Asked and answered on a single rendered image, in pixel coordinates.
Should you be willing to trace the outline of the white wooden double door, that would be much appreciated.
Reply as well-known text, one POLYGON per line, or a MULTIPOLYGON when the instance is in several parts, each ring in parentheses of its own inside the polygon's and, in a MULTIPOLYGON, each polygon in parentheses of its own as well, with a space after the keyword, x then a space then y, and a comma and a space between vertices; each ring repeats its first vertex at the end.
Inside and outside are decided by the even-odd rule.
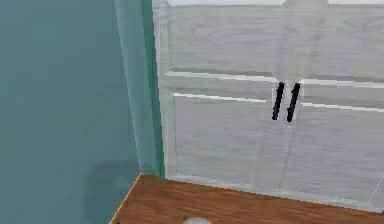
POLYGON ((384 0, 152 8, 168 179, 384 213, 384 0))

